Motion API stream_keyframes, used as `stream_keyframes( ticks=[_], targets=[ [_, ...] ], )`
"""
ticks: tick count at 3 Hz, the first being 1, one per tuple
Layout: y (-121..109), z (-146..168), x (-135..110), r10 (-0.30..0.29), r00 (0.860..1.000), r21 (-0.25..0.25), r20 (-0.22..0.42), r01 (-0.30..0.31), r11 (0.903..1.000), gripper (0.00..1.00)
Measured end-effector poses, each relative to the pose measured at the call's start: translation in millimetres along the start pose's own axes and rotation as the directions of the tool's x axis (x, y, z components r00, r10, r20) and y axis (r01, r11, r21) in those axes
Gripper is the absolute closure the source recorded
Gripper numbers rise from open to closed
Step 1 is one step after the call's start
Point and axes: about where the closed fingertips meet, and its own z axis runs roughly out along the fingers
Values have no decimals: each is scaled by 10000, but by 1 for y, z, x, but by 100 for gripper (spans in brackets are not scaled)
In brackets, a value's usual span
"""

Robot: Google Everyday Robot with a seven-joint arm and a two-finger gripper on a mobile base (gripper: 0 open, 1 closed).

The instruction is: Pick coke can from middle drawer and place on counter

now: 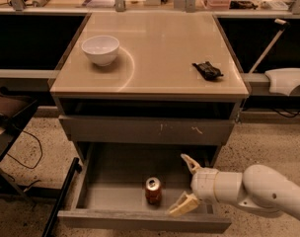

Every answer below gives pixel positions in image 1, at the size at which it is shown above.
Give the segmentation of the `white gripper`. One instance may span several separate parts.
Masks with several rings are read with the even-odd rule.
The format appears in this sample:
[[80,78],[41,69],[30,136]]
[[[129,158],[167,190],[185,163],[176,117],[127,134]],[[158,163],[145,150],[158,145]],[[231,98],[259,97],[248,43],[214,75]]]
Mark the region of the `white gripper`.
[[195,210],[198,208],[200,201],[217,203],[214,185],[219,171],[212,168],[201,168],[199,163],[187,154],[182,153],[181,157],[192,173],[190,187],[193,194],[183,192],[177,201],[169,207],[167,214],[172,217],[179,217]]

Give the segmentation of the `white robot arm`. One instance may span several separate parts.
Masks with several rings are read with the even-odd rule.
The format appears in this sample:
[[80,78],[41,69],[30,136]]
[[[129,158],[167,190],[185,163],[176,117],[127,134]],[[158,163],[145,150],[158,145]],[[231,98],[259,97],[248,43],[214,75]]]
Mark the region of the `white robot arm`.
[[263,217],[284,212],[300,221],[300,187],[274,169],[252,165],[243,173],[223,172],[201,167],[186,154],[181,157],[192,174],[192,193],[182,193],[168,209],[170,216],[189,213],[202,203],[224,203]]

